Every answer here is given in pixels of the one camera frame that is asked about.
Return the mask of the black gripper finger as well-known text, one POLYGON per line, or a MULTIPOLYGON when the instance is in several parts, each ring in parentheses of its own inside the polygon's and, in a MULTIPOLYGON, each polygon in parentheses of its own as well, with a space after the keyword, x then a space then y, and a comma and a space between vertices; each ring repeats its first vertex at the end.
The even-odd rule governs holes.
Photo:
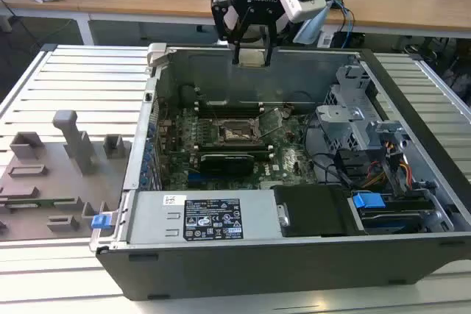
POLYGON ((247 0, 211 0, 219 39, 233 45, 232 64, 239 64, 241 43, 254 18, 254 8, 247 0))
POLYGON ((263 64, 265 67, 270 66, 272 53, 277 45, 277 28, 275 23, 260 25, 259 30, 263 41, 263 64))

